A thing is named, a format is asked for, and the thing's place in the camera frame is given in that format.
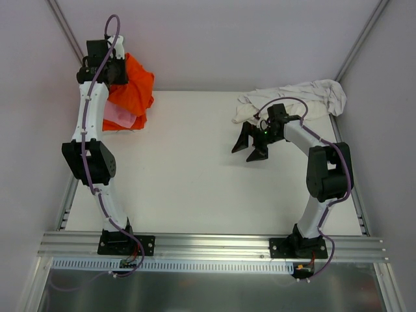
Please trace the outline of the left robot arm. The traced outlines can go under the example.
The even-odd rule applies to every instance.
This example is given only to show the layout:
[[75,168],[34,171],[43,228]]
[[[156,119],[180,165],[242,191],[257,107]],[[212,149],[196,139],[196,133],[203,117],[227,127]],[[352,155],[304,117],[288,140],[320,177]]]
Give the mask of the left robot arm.
[[103,142],[103,119],[113,85],[128,82],[124,38],[89,40],[87,56],[77,72],[80,106],[75,131],[62,144],[62,154],[74,177],[90,189],[103,217],[100,245],[120,254],[135,247],[129,219],[116,198],[116,159]]

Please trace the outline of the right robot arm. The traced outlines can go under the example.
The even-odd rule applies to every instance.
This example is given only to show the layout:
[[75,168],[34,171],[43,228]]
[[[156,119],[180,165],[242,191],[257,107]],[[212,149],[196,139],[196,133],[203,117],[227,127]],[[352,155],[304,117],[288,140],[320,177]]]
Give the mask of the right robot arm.
[[269,240],[273,259],[325,259],[328,256],[323,227],[332,207],[348,199],[353,187],[349,145],[332,143],[305,125],[299,115],[290,115],[284,104],[273,104],[267,118],[257,125],[244,122],[231,150],[236,153],[249,146],[253,151],[247,162],[268,159],[268,146],[285,140],[307,156],[306,186],[309,199],[301,219],[284,239]]

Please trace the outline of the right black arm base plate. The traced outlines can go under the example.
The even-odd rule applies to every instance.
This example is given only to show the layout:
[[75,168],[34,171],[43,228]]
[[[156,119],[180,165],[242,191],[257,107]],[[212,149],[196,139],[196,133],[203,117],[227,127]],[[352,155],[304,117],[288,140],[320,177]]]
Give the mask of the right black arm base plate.
[[314,239],[297,239],[292,235],[285,238],[269,239],[270,257],[272,259],[327,259],[328,251],[325,240],[319,236]]

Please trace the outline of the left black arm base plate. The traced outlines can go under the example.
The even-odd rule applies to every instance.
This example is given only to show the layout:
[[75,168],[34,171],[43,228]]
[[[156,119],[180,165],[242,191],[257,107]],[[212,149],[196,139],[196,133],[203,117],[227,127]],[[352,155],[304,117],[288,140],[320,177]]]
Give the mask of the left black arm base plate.
[[143,250],[140,249],[135,240],[119,231],[103,231],[97,247],[97,254],[117,256],[153,255],[155,236],[135,235],[135,239],[141,243]]

